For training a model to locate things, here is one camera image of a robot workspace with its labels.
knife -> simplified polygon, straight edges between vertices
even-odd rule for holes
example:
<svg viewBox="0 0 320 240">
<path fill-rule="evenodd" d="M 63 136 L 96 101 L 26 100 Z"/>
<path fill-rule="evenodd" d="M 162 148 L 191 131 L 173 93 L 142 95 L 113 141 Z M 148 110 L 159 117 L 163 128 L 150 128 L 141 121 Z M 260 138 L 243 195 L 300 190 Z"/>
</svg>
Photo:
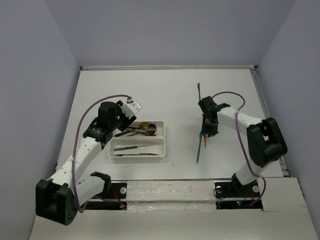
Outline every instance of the knife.
<svg viewBox="0 0 320 240">
<path fill-rule="evenodd" d="M 137 153 L 137 154 L 115 154 L 115 157 L 123 157 L 123 156 L 160 156 L 155 153 Z"/>
<path fill-rule="evenodd" d="M 151 146 L 156 146 L 157 144 L 143 144 L 143 145 L 137 145 L 137 146 L 125 146 L 125 147 L 117 147 L 114 149 L 114 151 L 123 151 L 123 150 L 129 150 L 129 149 L 139 149 L 139 148 L 146 148 Z"/>
</svg>

utensil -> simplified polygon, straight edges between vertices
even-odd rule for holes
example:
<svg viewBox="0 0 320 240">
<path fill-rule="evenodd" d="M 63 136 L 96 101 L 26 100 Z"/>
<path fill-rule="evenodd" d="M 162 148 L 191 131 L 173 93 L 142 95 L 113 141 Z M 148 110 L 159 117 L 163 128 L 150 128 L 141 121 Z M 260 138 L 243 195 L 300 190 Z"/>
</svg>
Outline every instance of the utensil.
<svg viewBox="0 0 320 240">
<path fill-rule="evenodd" d="M 137 133 L 128 135 L 127 137 L 133 137 L 133 136 L 138 135 L 138 134 L 142 134 L 142 135 L 145 135 L 147 137 L 151 137 L 151 136 L 155 136 L 156 130 L 157 130 L 157 126 L 154 125 L 153 123 L 151 123 L 151 124 L 149 124 L 149 128 L 148 129 L 143 130 L 143 131 L 137 131 Z"/>
<path fill-rule="evenodd" d="M 115 157 L 123 157 L 123 156 L 160 156 L 155 153 L 138 153 L 138 154 L 115 154 Z"/>
<path fill-rule="evenodd" d="M 125 146 L 125 147 L 117 147 L 114 149 L 114 151 L 123 151 L 123 150 L 129 150 L 129 149 L 140 149 L 140 148 L 146 148 L 151 146 L 156 146 L 157 144 L 143 144 L 143 145 L 137 145 L 137 146 Z"/>
<path fill-rule="evenodd" d="M 123 132 L 120 132 L 120 133 L 117 133 L 114 136 L 115 137 L 120 137 L 122 135 L 125 135 L 125 134 L 128 134 L 130 132 L 133 132 L 134 130 L 146 130 L 148 128 L 149 128 L 149 124 L 147 122 L 142 122 L 139 127 L 133 128 L 131 130 L 123 131 Z"/>
</svg>

white tray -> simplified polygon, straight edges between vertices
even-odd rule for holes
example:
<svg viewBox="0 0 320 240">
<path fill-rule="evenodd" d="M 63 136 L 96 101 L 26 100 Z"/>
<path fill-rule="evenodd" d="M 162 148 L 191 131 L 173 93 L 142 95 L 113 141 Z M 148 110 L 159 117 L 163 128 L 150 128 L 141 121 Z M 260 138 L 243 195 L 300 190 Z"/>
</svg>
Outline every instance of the white tray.
<svg viewBox="0 0 320 240">
<path fill-rule="evenodd" d="M 115 148 L 154 144 L 143 148 L 115 151 Z M 158 155 L 137 155 L 137 156 L 115 156 L 116 154 L 139 154 L 151 153 Z M 109 145 L 109 157 L 112 159 L 161 159 L 166 155 L 166 143 L 164 138 L 155 137 L 114 137 Z"/>
</svg>

wire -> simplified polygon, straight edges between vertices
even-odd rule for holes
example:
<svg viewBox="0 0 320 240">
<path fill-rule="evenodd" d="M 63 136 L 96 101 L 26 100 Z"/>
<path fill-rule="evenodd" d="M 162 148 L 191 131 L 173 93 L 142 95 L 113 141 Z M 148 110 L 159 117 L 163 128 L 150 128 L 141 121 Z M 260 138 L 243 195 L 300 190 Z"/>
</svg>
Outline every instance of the wire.
<svg viewBox="0 0 320 240">
<path fill-rule="evenodd" d="M 249 191 L 249 193 L 250 193 L 250 195 L 251 195 L 251 197 L 252 197 L 252 202 L 251 202 L 251 204 L 255 201 L 255 196 L 254 196 L 254 194 L 251 192 L 251 191 Z"/>
<path fill-rule="evenodd" d="M 121 209 L 124 209 L 125 206 L 124 206 L 124 204 L 122 203 L 122 201 L 120 200 L 120 198 L 118 197 L 118 194 L 117 194 L 116 190 L 113 189 L 113 190 L 112 190 L 112 193 L 113 193 L 114 197 L 118 200 L 119 205 L 120 205 L 120 208 L 121 208 Z"/>
<path fill-rule="evenodd" d="M 76 206 L 78 208 L 78 211 L 82 214 L 85 209 L 86 209 L 86 205 L 87 202 L 84 204 L 83 207 L 80 206 L 80 202 L 79 202 L 79 197 L 78 197 L 78 192 L 77 192 L 77 188 L 76 188 L 76 152 L 77 152 L 77 145 L 78 145 L 78 138 L 79 138 L 79 132 L 80 132 L 80 128 L 81 128 L 81 124 L 85 118 L 85 116 L 87 115 L 87 113 L 98 103 L 103 102 L 104 100 L 107 99 L 112 99 L 112 98 L 119 98 L 119 97 L 124 97 L 127 99 L 131 99 L 132 97 L 128 96 L 128 95 L 124 95 L 124 94 L 119 94 L 119 95 L 112 95 L 112 96 L 107 96 L 104 98 L 101 98 L 100 100 L 94 102 L 91 106 L 88 107 L 88 109 L 84 112 L 84 114 L 82 115 L 78 127 L 76 129 L 76 134 L 75 134 L 75 140 L 74 140 L 74 145 L 73 145 L 73 151 L 72 151 L 72 171 L 71 171 L 71 180 L 72 180 L 72 188 L 73 188 L 73 193 L 74 193 L 74 198 L 75 198 L 75 202 L 76 202 Z"/>
<path fill-rule="evenodd" d="M 216 192 L 217 192 L 216 189 L 213 189 L 213 195 L 215 196 L 216 199 L 219 199 L 219 200 L 225 199 L 225 197 L 224 198 L 217 197 Z"/>
<path fill-rule="evenodd" d="M 118 201 L 109 201 L 109 200 L 107 200 L 107 199 L 105 199 L 105 198 L 103 198 L 103 197 L 99 197 L 99 196 L 94 196 L 96 199 L 100 199 L 100 200 L 102 200 L 102 201 L 104 201 L 104 202 L 106 202 L 106 203 L 109 203 L 109 204 L 119 204 L 119 202 Z"/>
<path fill-rule="evenodd" d="M 248 158 L 248 155 L 247 155 L 245 146 L 244 146 L 244 143 L 242 142 L 242 139 L 241 139 L 240 130 L 239 130 L 238 114 L 239 114 L 239 111 L 246 105 L 246 100 L 245 100 L 245 98 L 244 98 L 242 95 L 240 95 L 239 93 L 233 92 L 233 91 L 222 91 L 222 92 L 219 92 L 219 93 L 213 95 L 212 98 L 214 98 L 214 97 L 216 97 L 216 96 L 218 96 L 218 95 L 220 95 L 220 94 L 233 94 L 233 95 L 237 95 L 237 96 L 240 97 L 240 98 L 242 99 L 242 101 L 243 101 L 242 105 L 236 110 L 236 113 L 235 113 L 235 116 L 234 116 L 234 118 L 235 118 L 236 134 L 237 134 L 237 136 L 238 136 L 239 143 L 240 143 L 240 146 L 241 146 L 241 149 L 242 149 L 242 152 L 243 152 L 243 155 L 244 155 L 246 164 L 247 164 L 247 166 L 248 166 L 251 174 L 252 174 L 253 176 L 255 176 L 256 178 L 262 178 L 262 180 L 263 180 L 263 190 L 262 190 L 260 196 L 259 196 L 255 201 L 253 201 L 252 203 L 249 204 L 249 206 L 252 206 L 252 205 L 254 205 L 255 203 L 257 203 L 259 200 L 261 200 L 262 196 L 265 194 L 265 191 L 266 191 L 266 188 L 267 188 L 267 182 L 266 182 L 266 179 L 265 179 L 263 176 L 256 174 L 256 173 L 252 170 L 251 165 L 250 165 L 250 162 L 249 162 L 249 158 Z"/>
</svg>

blue handle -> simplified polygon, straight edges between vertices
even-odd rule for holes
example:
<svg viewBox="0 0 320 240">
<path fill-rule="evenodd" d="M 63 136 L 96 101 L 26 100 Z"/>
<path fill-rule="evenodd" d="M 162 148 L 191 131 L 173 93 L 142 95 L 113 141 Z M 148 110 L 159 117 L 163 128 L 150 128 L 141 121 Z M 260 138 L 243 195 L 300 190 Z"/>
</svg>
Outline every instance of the blue handle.
<svg viewBox="0 0 320 240">
<path fill-rule="evenodd" d="M 199 147 L 198 147 L 198 154 L 197 154 L 197 156 L 196 156 L 196 163 L 199 162 L 202 137 L 203 137 L 203 134 L 202 134 L 202 132 L 200 132 L 200 135 L 199 135 Z"/>
<path fill-rule="evenodd" d="M 197 87 L 198 87 L 199 102 L 200 102 L 201 101 L 200 82 L 198 83 Z"/>
</svg>

